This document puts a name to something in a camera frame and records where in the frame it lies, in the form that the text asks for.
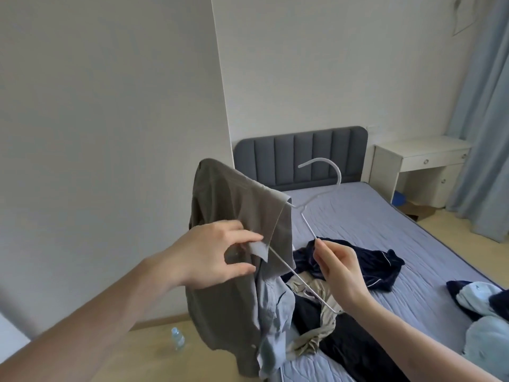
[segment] bed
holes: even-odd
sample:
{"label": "bed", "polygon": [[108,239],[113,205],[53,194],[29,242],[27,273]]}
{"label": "bed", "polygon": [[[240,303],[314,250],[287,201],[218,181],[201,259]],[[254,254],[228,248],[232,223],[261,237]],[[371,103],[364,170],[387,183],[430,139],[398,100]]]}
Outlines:
{"label": "bed", "polygon": [[[460,353],[472,321],[453,303],[448,280],[491,282],[480,272],[360,182],[367,133],[349,127],[252,138],[234,150],[235,167],[269,187],[288,193],[294,204],[326,192],[336,182],[332,168],[311,158],[333,160],[343,174],[341,186],[313,201],[306,218],[320,237],[344,239],[372,250],[393,249],[406,265],[390,293],[374,293],[378,302],[445,346]],[[293,244],[312,239],[304,221],[292,217]],[[296,336],[288,333],[288,340]],[[271,381],[353,381],[344,368],[320,351],[286,362]]]}

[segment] headboard panel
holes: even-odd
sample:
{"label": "headboard panel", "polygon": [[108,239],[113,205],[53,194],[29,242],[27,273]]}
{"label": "headboard panel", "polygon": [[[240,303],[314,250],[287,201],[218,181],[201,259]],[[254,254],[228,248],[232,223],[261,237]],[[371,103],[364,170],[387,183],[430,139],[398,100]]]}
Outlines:
{"label": "headboard panel", "polygon": [[363,127],[343,127],[240,141],[233,151],[235,168],[276,190],[294,190],[333,185],[337,174],[325,163],[298,168],[303,162],[322,157],[341,170],[342,182],[360,181],[367,131]]}

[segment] curtain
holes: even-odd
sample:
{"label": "curtain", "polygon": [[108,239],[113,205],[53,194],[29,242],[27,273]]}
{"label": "curtain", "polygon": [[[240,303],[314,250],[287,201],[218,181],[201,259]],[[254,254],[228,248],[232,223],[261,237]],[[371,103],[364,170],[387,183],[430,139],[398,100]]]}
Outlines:
{"label": "curtain", "polygon": [[508,54],[509,0],[495,0],[446,132],[472,144],[446,208],[499,242],[509,232]]}

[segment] drawer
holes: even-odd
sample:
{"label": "drawer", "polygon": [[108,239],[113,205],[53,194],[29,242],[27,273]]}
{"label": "drawer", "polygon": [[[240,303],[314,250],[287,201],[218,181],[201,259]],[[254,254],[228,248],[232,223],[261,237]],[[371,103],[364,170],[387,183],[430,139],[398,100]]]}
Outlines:
{"label": "drawer", "polygon": [[470,149],[463,149],[406,157],[401,163],[400,172],[410,172],[413,170],[463,163],[469,151]]}

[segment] wire hanger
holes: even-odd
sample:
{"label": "wire hanger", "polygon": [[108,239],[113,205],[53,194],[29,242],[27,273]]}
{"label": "wire hanger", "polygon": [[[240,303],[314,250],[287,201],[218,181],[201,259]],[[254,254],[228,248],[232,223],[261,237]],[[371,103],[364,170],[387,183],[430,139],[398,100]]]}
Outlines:
{"label": "wire hanger", "polygon": [[[314,196],[312,196],[311,198],[309,198],[306,202],[300,204],[300,205],[293,205],[293,204],[289,204],[292,208],[294,209],[297,209],[300,213],[300,216],[302,217],[302,219],[304,220],[306,226],[308,227],[308,230],[311,232],[311,234],[313,235],[314,238],[318,238],[318,236],[316,236],[315,232],[313,232],[313,229],[311,228],[311,226],[309,225],[308,223],[308,220],[306,220],[306,217],[304,217],[304,211],[306,210],[306,207],[308,206],[308,204],[318,198],[319,196],[323,195],[323,194],[326,194],[326,193],[330,193],[330,192],[333,192],[334,190],[336,190],[339,185],[341,184],[341,171],[340,171],[340,168],[334,163],[332,162],[331,160],[327,159],[327,158],[313,158],[313,159],[310,159],[308,162],[304,162],[304,163],[301,163],[299,166],[297,166],[298,168],[301,168],[301,167],[304,167],[304,166],[307,166],[313,162],[327,162],[329,165],[331,165],[334,170],[336,170],[336,174],[337,174],[337,182],[336,182],[336,185],[334,186],[333,189],[331,190],[328,190],[326,192],[322,192],[322,193],[318,193],[318,194],[315,194]],[[296,275],[296,277],[302,282],[302,284],[313,294],[315,295],[315,297],[318,298],[318,300],[320,300],[324,305],[326,305],[334,314],[340,314],[341,311],[335,311],[334,308],[332,308],[330,305],[327,304],[327,302],[325,300],[323,300],[293,269],[292,267],[290,267],[290,265],[288,263],[286,263],[283,258],[281,256],[279,256],[275,250],[272,249],[272,247],[269,245],[269,249],[271,250],[272,253],[274,253],[276,255],[276,257],[278,259],[280,259],[280,261],[286,266],[288,267],[288,269],[294,274]]]}

